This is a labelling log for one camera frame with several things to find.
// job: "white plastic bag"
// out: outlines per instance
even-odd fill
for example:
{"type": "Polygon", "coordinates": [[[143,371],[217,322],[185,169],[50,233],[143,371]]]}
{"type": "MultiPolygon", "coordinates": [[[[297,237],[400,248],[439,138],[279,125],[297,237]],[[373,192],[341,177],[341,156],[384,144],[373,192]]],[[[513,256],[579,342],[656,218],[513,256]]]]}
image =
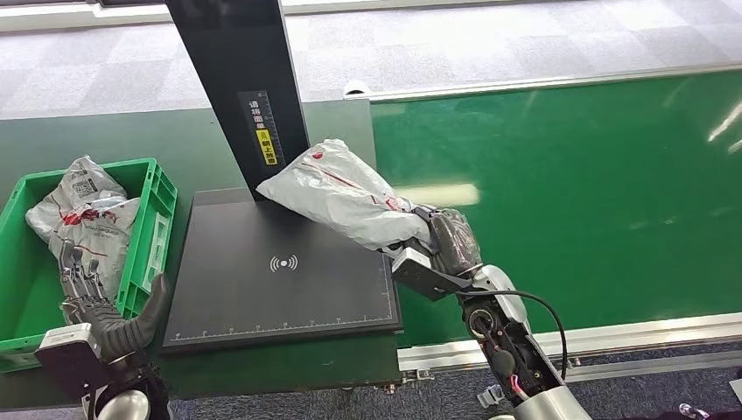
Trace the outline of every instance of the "white plastic bag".
{"type": "Polygon", "coordinates": [[[409,213],[415,205],[338,139],[311,147],[257,191],[368,249],[412,237],[431,242],[423,219],[409,213]]]}
{"type": "Polygon", "coordinates": [[[62,239],[83,250],[82,262],[99,261],[106,293],[116,299],[139,198],[126,192],[90,157],[80,157],[59,185],[25,214],[26,222],[59,258],[62,239]]]}

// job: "robotic arm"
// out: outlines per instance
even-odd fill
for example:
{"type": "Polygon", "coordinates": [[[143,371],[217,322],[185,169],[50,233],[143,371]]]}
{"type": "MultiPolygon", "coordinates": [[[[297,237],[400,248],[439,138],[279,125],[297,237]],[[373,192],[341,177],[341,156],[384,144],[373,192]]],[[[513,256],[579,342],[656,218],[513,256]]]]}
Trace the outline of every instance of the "robotic arm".
{"type": "Polygon", "coordinates": [[[152,278],[142,312],[124,319],[101,285],[98,262],[86,272],[81,255],[72,241],[63,241],[60,309],[67,326],[46,333],[36,358],[70,399],[82,401],[89,420],[171,418],[165,382],[144,352],[167,303],[165,277],[152,278]]]}
{"type": "Polygon", "coordinates": [[[416,240],[397,247],[393,278],[431,300],[455,293],[462,319],[479,342],[493,374],[503,384],[479,396],[483,406],[508,399],[516,420],[590,420],[564,384],[564,329],[553,309],[539,297],[520,292],[501,269],[484,265],[479,245],[463,214],[418,207],[430,227],[433,250],[416,240]],[[562,334],[561,375],[531,334],[522,297],[532,298],[555,316],[562,334]]]}

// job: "gray carpet floor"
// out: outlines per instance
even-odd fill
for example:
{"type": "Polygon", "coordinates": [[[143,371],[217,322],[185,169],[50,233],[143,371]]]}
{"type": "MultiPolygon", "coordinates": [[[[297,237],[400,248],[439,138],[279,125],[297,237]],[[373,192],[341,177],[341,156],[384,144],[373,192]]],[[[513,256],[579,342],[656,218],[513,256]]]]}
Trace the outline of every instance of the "gray carpet floor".
{"type": "MultiPolygon", "coordinates": [[[[571,0],[286,18],[305,101],[742,61],[742,0],[571,0]]],[[[209,106],[172,24],[0,34],[0,118],[209,106]]]]}
{"type": "MultiPolygon", "coordinates": [[[[711,413],[742,410],[729,381],[736,368],[585,381],[570,385],[595,419],[654,418],[689,403],[711,413]]],[[[486,370],[437,374],[384,395],[379,389],[327,389],[304,393],[245,395],[175,401],[178,420],[485,420],[507,411],[482,409],[475,395],[493,383],[486,370]]],[[[2,420],[81,420],[79,409],[3,413],[2,420]]]]}

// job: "green plastic crate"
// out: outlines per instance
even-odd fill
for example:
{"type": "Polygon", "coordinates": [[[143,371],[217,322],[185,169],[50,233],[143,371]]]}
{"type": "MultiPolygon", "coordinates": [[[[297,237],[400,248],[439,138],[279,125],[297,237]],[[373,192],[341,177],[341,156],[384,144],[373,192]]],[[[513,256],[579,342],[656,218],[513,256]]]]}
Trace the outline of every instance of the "green plastic crate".
{"type": "MultiPolygon", "coordinates": [[[[131,197],[140,197],[116,308],[137,315],[155,272],[165,268],[178,190],[152,158],[101,165],[131,197]]],[[[32,368],[47,330],[65,324],[57,261],[25,222],[25,212],[60,182],[61,171],[22,177],[0,213],[0,373],[32,368]]]]}

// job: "black pole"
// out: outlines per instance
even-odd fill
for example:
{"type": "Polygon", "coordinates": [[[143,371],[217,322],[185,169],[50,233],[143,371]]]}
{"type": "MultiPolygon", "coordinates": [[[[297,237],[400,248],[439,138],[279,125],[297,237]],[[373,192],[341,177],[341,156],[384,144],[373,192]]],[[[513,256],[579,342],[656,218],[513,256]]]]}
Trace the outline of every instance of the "black pole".
{"type": "Polygon", "coordinates": [[[165,0],[255,200],[308,147],[280,0],[165,0]]]}

